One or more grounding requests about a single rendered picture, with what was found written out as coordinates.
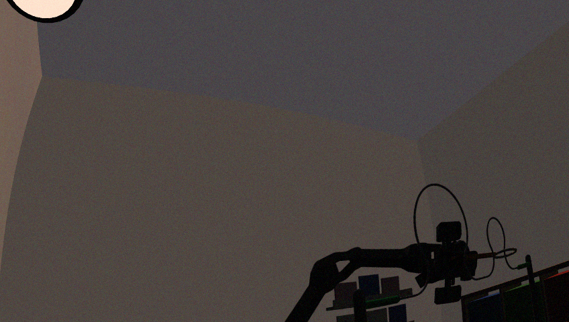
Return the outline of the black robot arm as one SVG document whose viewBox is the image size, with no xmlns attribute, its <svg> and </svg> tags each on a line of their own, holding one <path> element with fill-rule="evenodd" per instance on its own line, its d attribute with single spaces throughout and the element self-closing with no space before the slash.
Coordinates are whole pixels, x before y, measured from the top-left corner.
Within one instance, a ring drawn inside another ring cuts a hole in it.
<svg viewBox="0 0 569 322">
<path fill-rule="evenodd" d="M 420 244 L 428 262 L 432 252 L 434 258 L 440 254 L 441 244 Z M 350 262 L 339 272 L 336 263 L 347 260 Z M 372 250 L 357 247 L 347 252 L 335 252 L 314 263 L 309 286 L 285 322 L 308 322 L 324 295 L 360 267 L 402 268 L 408 272 L 420 273 L 415 277 L 420 288 L 425 286 L 427 280 L 427 264 L 417 244 L 404 249 Z"/>
</svg>

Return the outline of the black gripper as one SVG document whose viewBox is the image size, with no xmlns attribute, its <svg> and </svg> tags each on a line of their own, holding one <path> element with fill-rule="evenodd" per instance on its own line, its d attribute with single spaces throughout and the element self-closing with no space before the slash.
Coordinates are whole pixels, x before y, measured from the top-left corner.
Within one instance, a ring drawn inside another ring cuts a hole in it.
<svg viewBox="0 0 569 322">
<path fill-rule="evenodd" d="M 440 254 L 430 259 L 429 279 L 444 280 L 445 287 L 435 288 L 434 303 L 437 305 L 458 302 L 461 299 L 461 286 L 455 285 L 455 278 L 462 276 L 462 262 L 464 252 L 462 244 L 452 244 L 462 235 L 462 226 L 459 221 L 441 222 L 436 227 L 436 242 L 442 242 Z M 458 256 L 449 260 L 452 256 Z"/>
</svg>

